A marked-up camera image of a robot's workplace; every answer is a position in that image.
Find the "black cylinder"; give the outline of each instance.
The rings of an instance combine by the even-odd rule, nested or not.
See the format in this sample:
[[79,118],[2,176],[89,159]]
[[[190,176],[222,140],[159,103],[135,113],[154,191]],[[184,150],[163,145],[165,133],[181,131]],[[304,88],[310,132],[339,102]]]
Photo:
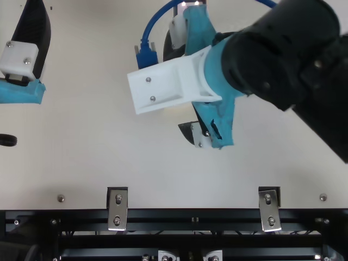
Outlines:
[[229,39],[224,76],[235,89],[286,110],[308,95],[301,69],[339,34],[338,18],[323,0],[283,0]]

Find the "black metal frame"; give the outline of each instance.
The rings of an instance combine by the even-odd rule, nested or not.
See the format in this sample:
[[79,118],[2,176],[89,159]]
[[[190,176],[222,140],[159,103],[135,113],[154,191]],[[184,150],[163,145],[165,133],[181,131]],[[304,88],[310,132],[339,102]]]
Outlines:
[[347,214],[344,209],[280,209],[283,231],[321,234],[225,235],[224,231],[262,231],[259,209],[129,209],[128,231],[212,234],[72,236],[69,232],[107,231],[108,210],[9,210],[0,212],[0,237],[18,243],[20,235],[26,244],[39,244],[44,260],[141,260],[145,254],[155,257],[159,249],[177,251],[181,260],[190,260],[189,252],[200,260],[199,253],[207,249],[223,250],[224,260],[313,260],[316,254],[329,255],[326,245],[347,257]]

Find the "white block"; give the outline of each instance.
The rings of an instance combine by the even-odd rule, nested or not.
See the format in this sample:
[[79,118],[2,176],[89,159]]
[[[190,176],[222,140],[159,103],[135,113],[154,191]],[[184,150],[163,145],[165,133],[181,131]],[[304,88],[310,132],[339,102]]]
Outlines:
[[0,71],[5,76],[6,74],[16,74],[35,80],[33,69],[38,52],[38,47],[33,43],[11,41],[10,45],[5,45],[0,58]]
[[183,14],[175,16],[169,23],[169,33],[173,49],[179,49],[186,44],[187,26]]
[[137,114],[188,102],[222,100],[208,85],[204,62],[212,47],[128,74]]

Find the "cable connector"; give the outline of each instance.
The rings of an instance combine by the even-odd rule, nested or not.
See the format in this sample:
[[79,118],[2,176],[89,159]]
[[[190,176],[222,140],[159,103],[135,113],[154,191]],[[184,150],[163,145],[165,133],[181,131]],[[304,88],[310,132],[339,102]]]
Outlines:
[[151,43],[151,47],[152,49],[148,43],[145,45],[142,44],[139,51],[139,46],[135,46],[136,61],[140,70],[158,64],[157,52],[153,42]]

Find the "metal bracket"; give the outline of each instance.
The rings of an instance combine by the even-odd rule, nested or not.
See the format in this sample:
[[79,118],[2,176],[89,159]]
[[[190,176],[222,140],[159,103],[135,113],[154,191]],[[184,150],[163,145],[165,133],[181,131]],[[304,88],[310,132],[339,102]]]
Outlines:
[[275,190],[259,191],[259,207],[263,231],[273,232],[282,230],[278,211],[277,192]]
[[125,231],[127,226],[128,190],[109,192],[108,230]]
[[203,257],[203,261],[223,261],[222,250],[211,251]]
[[192,135],[194,137],[194,143],[196,148],[211,148],[212,139],[210,133],[202,133],[202,128],[199,122],[193,122],[191,124]]
[[177,257],[175,254],[165,251],[165,250],[158,250],[158,261],[180,261],[180,257]]

